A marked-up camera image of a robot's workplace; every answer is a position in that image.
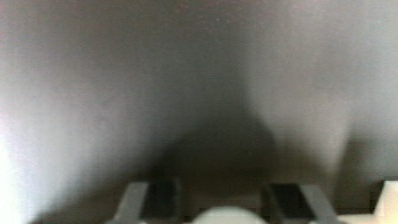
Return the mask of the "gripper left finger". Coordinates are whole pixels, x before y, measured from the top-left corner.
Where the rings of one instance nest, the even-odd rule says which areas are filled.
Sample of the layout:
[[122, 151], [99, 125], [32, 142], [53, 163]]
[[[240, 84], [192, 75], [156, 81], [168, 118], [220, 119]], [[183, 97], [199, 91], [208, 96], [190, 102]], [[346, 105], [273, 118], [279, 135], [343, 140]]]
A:
[[115, 224], [181, 224], [177, 181], [129, 183], [115, 212]]

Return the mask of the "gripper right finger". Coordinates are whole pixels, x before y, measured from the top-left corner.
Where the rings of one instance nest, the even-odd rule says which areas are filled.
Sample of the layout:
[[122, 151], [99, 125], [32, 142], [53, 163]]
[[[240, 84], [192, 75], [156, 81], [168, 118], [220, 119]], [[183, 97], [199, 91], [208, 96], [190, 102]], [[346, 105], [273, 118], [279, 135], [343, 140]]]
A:
[[327, 196], [312, 184], [263, 186], [261, 217], [270, 224], [341, 224]]

